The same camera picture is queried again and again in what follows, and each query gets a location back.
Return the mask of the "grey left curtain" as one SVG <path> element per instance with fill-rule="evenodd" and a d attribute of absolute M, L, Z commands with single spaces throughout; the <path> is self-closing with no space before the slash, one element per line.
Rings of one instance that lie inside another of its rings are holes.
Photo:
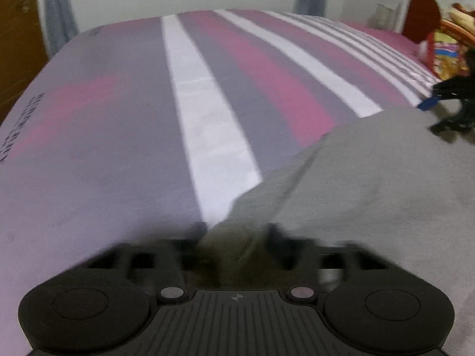
<path fill-rule="evenodd" d="M 44 0 L 47 44 L 50 56 L 54 56 L 78 33 L 71 0 Z"/>

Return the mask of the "colourful folded blankets pile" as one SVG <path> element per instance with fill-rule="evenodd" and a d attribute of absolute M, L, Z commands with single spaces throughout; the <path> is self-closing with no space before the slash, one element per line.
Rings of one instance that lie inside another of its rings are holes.
<path fill-rule="evenodd" d="M 474 49 L 474 10 L 456 2 L 438 29 L 419 44 L 418 59 L 439 79 L 468 76 L 467 52 Z"/>

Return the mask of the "red white headboard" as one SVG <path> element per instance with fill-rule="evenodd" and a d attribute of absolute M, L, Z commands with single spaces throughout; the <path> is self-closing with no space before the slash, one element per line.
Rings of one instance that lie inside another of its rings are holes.
<path fill-rule="evenodd" d="M 403 0 L 398 5 L 395 31 L 412 43 L 421 43 L 440 26 L 441 11 L 436 0 Z"/>

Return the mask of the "grey pants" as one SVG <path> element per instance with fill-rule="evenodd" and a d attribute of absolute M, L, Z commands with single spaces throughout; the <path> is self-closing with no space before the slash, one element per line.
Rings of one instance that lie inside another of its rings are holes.
<path fill-rule="evenodd" d="M 445 349 L 474 353 L 474 136 L 433 135 L 432 114 L 392 109 L 337 127 L 239 197 L 200 247 L 221 280 L 263 282 L 268 223 L 325 244 L 354 241 L 443 290 Z"/>

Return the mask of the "brown wooden door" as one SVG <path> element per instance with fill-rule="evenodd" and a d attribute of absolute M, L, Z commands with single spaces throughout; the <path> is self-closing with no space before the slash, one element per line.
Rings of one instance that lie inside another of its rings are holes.
<path fill-rule="evenodd" d="M 1 119 L 48 62 L 37 0 L 1 0 Z"/>

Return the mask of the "striped pink grey bedsheet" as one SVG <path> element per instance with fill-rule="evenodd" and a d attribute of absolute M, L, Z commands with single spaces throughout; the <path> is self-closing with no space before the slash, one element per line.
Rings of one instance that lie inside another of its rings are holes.
<path fill-rule="evenodd" d="M 1 125 L 1 353 L 30 288 L 117 242 L 219 223 L 335 125 L 436 82 L 389 31 L 206 10 L 77 35 Z"/>

